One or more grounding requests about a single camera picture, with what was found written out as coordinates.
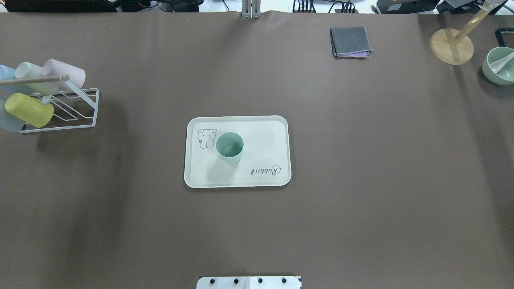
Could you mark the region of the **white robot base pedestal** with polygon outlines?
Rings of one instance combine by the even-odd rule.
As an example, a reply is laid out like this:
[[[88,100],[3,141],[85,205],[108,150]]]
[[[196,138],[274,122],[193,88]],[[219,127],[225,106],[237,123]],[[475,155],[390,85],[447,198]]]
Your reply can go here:
[[[223,276],[201,277],[197,289],[301,289],[297,276]]]

